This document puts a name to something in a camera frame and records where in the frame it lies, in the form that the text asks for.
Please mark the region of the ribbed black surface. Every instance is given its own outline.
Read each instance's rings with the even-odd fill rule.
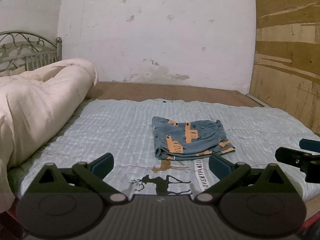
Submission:
[[[37,238],[27,236],[26,240]],[[125,205],[113,206],[102,222],[74,240],[248,240],[221,222],[211,206],[184,196],[136,195]],[[296,236],[282,238],[298,240]]]

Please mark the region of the white wall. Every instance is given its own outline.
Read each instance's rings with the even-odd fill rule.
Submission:
[[[100,81],[248,93],[255,17],[255,0],[62,0],[58,34]]]
[[[61,0],[0,0],[0,32],[24,30],[54,41]]]

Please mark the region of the white duvet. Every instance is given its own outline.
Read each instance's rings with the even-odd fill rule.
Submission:
[[[52,138],[97,81],[93,65],[82,59],[0,77],[0,213],[15,199],[7,170]]]

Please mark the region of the mattress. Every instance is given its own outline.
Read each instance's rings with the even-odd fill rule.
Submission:
[[[267,107],[236,107],[204,102],[165,99],[86,100],[65,126],[27,161],[8,172],[18,198],[47,162],[68,168],[91,162],[106,152],[114,156],[114,168],[105,178],[129,198],[133,194],[197,195],[219,179],[209,170],[208,158],[164,162],[155,158],[151,120],[160,116],[176,122],[221,120],[236,151],[224,158],[246,162],[253,168],[277,163],[279,147],[299,149],[302,138],[318,136],[286,112]],[[279,163],[304,201],[320,193],[320,184],[306,183],[298,168]]]

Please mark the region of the bed frame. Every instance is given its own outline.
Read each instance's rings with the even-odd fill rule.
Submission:
[[[55,43],[27,31],[0,32],[0,72],[25,67],[34,70],[61,60],[62,39]]]

